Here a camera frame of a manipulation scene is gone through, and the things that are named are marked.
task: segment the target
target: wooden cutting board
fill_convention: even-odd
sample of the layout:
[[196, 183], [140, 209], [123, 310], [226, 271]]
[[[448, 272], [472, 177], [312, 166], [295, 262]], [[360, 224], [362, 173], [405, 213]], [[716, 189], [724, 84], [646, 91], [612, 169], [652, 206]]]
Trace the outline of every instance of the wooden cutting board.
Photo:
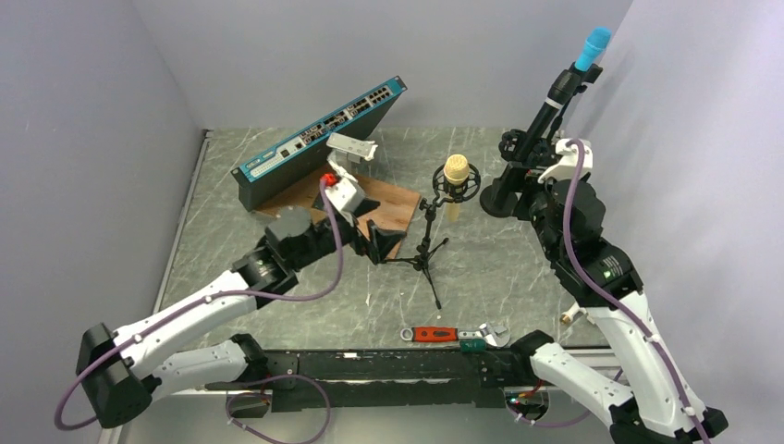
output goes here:
[[[319, 193], [319, 178], [324, 173], [330, 172], [332, 172], [332, 169], [329, 165], [318, 168], [307, 177], [265, 202], [258, 208], [258, 211], [274, 216], [283, 207], [290, 205], [301, 206], [311, 211], [313, 222], [319, 222], [326, 217], [326, 213], [312, 208], [312, 204]], [[360, 186], [365, 190], [367, 197], [381, 203], [378, 208], [359, 218], [362, 234], [365, 237], [368, 236], [365, 224], [368, 219], [372, 219], [379, 228], [408, 231], [409, 223], [419, 204], [420, 194], [416, 191], [406, 190], [405, 188], [382, 182], [381, 180], [359, 175], [354, 175], [354, 177], [357, 178]], [[401, 242], [389, 253], [388, 259], [397, 257], [400, 244]]]

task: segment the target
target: wrench handle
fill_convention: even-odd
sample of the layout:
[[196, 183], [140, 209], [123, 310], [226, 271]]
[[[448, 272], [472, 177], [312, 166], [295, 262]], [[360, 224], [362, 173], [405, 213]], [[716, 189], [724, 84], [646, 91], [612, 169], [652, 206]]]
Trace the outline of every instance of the wrench handle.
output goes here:
[[458, 340], [458, 330], [448, 327], [413, 327], [414, 342], [454, 342]]

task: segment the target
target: gray marble surface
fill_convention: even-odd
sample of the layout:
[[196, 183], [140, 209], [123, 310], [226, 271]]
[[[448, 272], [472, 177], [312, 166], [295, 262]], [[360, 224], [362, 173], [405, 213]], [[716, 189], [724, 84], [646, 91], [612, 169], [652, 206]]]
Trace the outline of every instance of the gray marble surface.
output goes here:
[[[162, 308], [198, 290], [253, 248], [270, 216], [248, 213], [237, 200], [232, 167], [297, 129], [220, 129], [209, 144], [186, 216]], [[430, 198], [433, 171], [450, 154], [464, 154], [482, 173], [484, 184], [503, 169], [497, 151], [500, 128], [381, 128], [373, 162], [360, 174], [420, 192]], [[398, 257], [415, 254], [424, 233], [417, 211]], [[457, 222], [434, 222], [434, 244], [450, 237], [431, 263], [443, 310], [435, 309], [427, 280], [410, 265], [373, 266], [345, 249], [346, 265], [338, 288], [315, 302], [273, 302], [230, 322], [190, 348], [251, 333], [266, 349], [358, 349], [416, 347], [400, 339], [404, 327], [477, 327], [492, 322], [518, 338], [542, 329], [564, 345], [606, 345], [598, 328], [584, 319], [571, 327], [558, 321], [573, 299], [557, 282], [533, 229], [516, 219], [484, 213], [479, 196], [461, 206]], [[312, 294], [329, 284], [337, 270], [330, 255], [302, 270], [290, 294]]]

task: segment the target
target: black round base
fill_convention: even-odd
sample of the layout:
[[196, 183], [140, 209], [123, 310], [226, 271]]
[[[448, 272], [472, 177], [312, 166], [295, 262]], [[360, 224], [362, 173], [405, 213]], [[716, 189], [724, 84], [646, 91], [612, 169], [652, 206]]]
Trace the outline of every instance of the black round base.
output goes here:
[[514, 213], [514, 208], [517, 205], [517, 194], [511, 192], [501, 208], [493, 205], [493, 185], [489, 185], [482, 190], [479, 194], [479, 205], [482, 209], [492, 217], [509, 217]]

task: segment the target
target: blue foam cover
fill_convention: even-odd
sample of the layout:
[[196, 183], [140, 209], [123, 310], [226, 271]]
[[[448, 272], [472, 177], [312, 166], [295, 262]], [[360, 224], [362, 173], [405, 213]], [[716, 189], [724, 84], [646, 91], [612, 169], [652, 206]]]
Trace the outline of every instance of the blue foam cover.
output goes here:
[[580, 71], [587, 71], [591, 67], [594, 60], [607, 48], [610, 42], [612, 31], [607, 28], [596, 28], [591, 35], [585, 39], [585, 46], [582, 48], [582, 54], [577, 57], [574, 62], [574, 67]]

